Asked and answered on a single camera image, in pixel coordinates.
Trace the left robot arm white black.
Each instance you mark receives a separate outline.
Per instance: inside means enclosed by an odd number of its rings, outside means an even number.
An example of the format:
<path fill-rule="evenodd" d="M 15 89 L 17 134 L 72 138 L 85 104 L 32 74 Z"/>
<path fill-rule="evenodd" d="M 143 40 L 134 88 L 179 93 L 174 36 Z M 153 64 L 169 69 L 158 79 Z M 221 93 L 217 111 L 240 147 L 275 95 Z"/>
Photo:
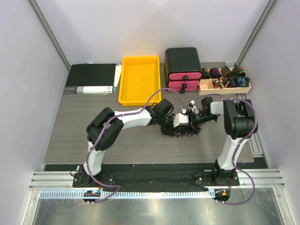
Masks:
<path fill-rule="evenodd" d="M 95 187 L 99 183 L 105 151 L 112 147 L 122 130 L 148 125 L 163 127 L 171 124 L 173 127 L 173 110 L 173 104 L 165 98 L 158 104 L 132 111 L 103 109 L 86 128 L 88 154 L 83 164 L 81 183 L 87 187 Z"/>

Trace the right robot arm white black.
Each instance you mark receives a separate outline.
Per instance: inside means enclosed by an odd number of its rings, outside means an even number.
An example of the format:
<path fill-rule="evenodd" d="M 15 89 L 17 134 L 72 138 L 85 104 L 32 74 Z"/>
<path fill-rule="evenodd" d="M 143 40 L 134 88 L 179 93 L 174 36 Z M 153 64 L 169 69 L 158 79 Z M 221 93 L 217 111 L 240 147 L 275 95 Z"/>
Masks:
<path fill-rule="evenodd" d="M 201 103 L 202 110 L 191 115 L 190 124 L 199 128 L 205 122 L 217 121 L 218 116 L 222 115 L 226 141 L 211 172 L 195 172 L 193 176 L 197 185 L 202 187 L 230 185 L 231 181 L 237 178 L 236 161 L 243 146 L 258 130 L 255 109 L 250 100 L 243 99 L 213 101 L 211 97 L 204 97 Z"/>

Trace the dark patterned necktie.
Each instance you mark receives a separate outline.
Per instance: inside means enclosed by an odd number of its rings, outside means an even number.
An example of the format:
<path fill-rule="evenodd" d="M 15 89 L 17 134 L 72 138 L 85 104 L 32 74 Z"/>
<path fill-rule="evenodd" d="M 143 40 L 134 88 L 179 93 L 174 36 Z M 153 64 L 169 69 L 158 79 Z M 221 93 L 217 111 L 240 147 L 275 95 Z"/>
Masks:
<path fill-rule="evenodd" d="M 202 131 L 201 127 L 192 128 L 192 127 L 176 127 L 175 129 L 172 129 L 168 136 L 172 138 L 182 138 L 182 137 L 197 137 L 200 132 Z"/>

